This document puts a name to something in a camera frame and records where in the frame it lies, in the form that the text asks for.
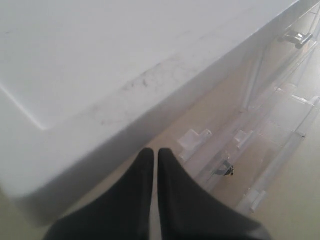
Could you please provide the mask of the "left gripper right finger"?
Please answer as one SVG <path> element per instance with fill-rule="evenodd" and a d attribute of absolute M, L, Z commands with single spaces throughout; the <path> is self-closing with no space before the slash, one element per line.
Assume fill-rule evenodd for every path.
<path fill-rule="evenodd" d="M 157 193 L 164 240 L 270 240 L 266 228 L 203 190 L 169 148 L 158 152 Z"/>

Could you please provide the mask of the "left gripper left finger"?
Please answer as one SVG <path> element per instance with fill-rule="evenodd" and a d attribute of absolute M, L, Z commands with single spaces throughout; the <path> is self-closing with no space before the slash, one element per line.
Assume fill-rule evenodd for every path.
<path fill-rule="evenodd" d="M 154 181 L 154 152 L 144 148 L 104 194 L 58 220 L 46 240 L 147 240 Z"/>

